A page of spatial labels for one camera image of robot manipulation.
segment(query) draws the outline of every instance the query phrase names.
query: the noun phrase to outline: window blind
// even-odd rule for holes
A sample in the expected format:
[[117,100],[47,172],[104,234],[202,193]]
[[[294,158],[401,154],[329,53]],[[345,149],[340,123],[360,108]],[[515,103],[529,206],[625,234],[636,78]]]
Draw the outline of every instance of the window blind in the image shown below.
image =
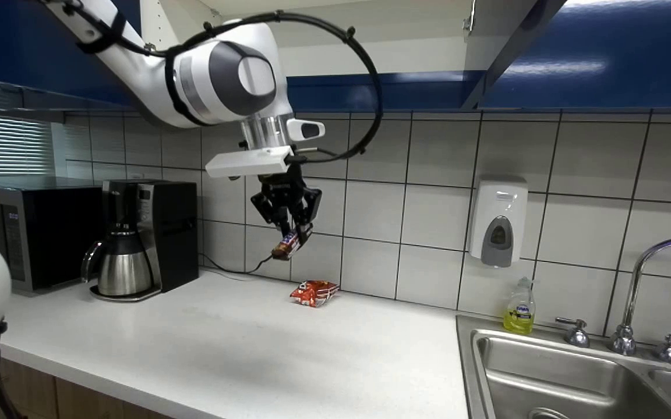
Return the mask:
[[53,175],[48,123],[0,116],[0,178]]

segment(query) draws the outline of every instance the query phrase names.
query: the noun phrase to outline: white countertop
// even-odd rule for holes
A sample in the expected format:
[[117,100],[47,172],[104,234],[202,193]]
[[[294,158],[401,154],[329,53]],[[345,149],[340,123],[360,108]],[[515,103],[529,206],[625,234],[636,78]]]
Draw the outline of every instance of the white countertop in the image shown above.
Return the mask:
[[166,295],[13,295],[1,356],[169,416],[465,416],[452,313],[205,272]]

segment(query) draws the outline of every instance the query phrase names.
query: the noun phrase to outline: microwave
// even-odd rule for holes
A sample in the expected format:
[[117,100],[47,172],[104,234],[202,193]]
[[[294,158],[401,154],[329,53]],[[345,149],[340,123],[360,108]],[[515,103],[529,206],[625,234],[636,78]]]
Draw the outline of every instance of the microwave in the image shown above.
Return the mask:
[[71,284],[102,237],[102,191],[58,178],[0,178],[0,253],[13,293]]

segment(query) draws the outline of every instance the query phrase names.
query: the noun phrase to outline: small red item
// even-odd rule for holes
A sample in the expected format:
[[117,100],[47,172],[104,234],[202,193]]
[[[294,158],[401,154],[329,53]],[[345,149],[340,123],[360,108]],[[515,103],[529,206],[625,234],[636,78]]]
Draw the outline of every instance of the small red item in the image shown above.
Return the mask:
[[338,293],[338,287],[332,283],[317,280],[317,283],[302,283],[289,293],[289,298],[307,307],[318,307],[329,302],[335,293]]

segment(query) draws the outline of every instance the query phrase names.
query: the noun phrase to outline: soap bottle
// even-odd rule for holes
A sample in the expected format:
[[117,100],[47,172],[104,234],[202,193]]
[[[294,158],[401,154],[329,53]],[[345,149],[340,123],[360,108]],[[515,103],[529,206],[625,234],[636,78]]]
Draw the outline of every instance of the soap bottle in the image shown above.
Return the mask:
[[536,322],[533,283],[521,277],[508,301],[500,326],[508,333],[529,335]]

